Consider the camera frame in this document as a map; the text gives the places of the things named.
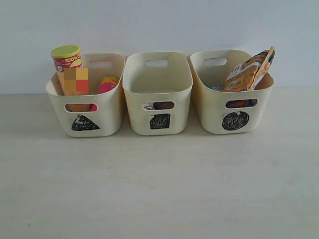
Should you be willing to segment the purple chocolate box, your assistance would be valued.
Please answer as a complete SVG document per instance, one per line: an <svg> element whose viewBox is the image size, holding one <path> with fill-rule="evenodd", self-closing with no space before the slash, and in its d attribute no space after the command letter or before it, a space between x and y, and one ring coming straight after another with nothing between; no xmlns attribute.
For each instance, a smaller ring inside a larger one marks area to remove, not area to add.
<svg viewBox="0 0 319 239"><path fill-rule="evenodd" d="M169 110L174 107L174 102L154 102L155 110Z"/></svg>

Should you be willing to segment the blue white milk carton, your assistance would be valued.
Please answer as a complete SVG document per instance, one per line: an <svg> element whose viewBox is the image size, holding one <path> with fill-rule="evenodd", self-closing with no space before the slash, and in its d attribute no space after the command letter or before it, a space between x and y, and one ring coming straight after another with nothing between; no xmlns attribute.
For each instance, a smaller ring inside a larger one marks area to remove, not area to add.
<svg viewBox="0 0 319 239"><path fill-rule="evenodd" d="M146 111L155 110L154 105L152 103L143 103L143 109Z"/></svg>

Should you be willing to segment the pink Lays chips can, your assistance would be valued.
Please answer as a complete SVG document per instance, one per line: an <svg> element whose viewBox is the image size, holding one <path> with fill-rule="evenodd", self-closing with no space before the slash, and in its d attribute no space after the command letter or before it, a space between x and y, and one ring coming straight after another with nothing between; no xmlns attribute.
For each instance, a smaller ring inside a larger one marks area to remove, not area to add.
<svg viewBox="0 0 319 239"><path fill-rule="evenodd" d="M98 89L94 92L92 92L93 95L100 95L100 94L104 94L106 92L109 92L113 89L115 89L117 87L117 85L119 84L119 79L113 76L106 76L104 77L98 85ZM97 97L98 99L98 104L92 104L91 105L91 112L95 112L97 111L106 101L106 97Z"/></svg>

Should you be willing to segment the blue noodle packet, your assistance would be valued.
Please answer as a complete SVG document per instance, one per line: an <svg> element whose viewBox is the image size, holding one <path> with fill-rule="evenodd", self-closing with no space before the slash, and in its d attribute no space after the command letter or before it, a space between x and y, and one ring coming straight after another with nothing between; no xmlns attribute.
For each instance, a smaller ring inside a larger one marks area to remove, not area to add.
<svg viewBox="0 0 319 239"><path fill-rule="evenodd" d="M208 86L208 88L216 91L220 91L220 89L223 87L223 85L217 85L217 86ZM257 99L246 99L246 100L235 100L235 101L228 101L225 106L228 109L234 109L234 108L249 108L253 107L257 104Z"/></svg>

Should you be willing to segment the yellow Lays chips can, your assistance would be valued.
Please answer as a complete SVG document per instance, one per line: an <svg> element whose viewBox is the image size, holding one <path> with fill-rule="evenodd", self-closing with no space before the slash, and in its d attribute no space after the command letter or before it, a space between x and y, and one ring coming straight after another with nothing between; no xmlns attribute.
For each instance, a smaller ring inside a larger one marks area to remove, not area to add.
<svg viewBox="0 0 319 239"><path fill-rule="evenodd" d="M89 94L88 69L83 68L78 45L57 46L51 50L51 57L64 95Z"/></svg>

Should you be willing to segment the orange noodle packet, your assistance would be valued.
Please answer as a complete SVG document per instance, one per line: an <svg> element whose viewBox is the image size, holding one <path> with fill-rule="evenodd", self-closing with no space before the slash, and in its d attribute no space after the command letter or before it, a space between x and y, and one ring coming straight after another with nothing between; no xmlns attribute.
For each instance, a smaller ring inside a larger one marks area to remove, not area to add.
<svg viewBox="0 0 319 239"><path fill-rule="evenodd" d="M222 92L254 90L268 72L274 57L274 46L252 56L233 69L219 90Z"/></svg>

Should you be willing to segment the cream bin square mark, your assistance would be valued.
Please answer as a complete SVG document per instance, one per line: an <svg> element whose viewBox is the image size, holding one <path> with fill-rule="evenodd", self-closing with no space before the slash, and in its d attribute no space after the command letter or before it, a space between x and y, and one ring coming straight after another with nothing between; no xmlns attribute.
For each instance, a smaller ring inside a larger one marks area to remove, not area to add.
<svg viewBox="0 0 319 239"><path fill-rule="evenodd" d="M193 85L187 58L178 52L147 52L129 56L123 89L131 127L140 135L182 132L187 125ZM143 109L143 103L174 102L169 110Z"/></svg>

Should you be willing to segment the cream bin triangle mark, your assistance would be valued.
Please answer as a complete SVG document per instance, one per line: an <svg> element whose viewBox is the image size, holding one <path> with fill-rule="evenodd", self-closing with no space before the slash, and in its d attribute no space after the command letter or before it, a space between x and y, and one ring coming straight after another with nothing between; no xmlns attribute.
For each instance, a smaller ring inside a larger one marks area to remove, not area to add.
<svg viewBox="0 0 319 239"><path fill-rule="evenodd" d="M54 74L46 85L59 122L66 134L72 137L101 137L116 133L122 125L126 106L122 83L112 90L98 94L100 81L104 77L122 79L125 57L116 53L89 53L82 55L83 66L88 68L89 93L65 96ZM95 104L96 111L70 112L73 104Z"/></svg>

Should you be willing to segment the cream bin circle mark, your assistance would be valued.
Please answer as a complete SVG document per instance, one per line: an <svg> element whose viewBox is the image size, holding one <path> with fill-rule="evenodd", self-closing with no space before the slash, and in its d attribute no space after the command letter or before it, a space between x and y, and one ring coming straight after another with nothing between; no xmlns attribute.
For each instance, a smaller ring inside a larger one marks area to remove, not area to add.
<svg viewBox="0 0 319 239"><path fill-rule="evenodd" d="M232 134L258 127L274 84L269 74L253 91L226 93L210 89L223 84L231 71L250 57L249 53L235 49L201 51L190 56L191 98L206 131Z"/></svg>

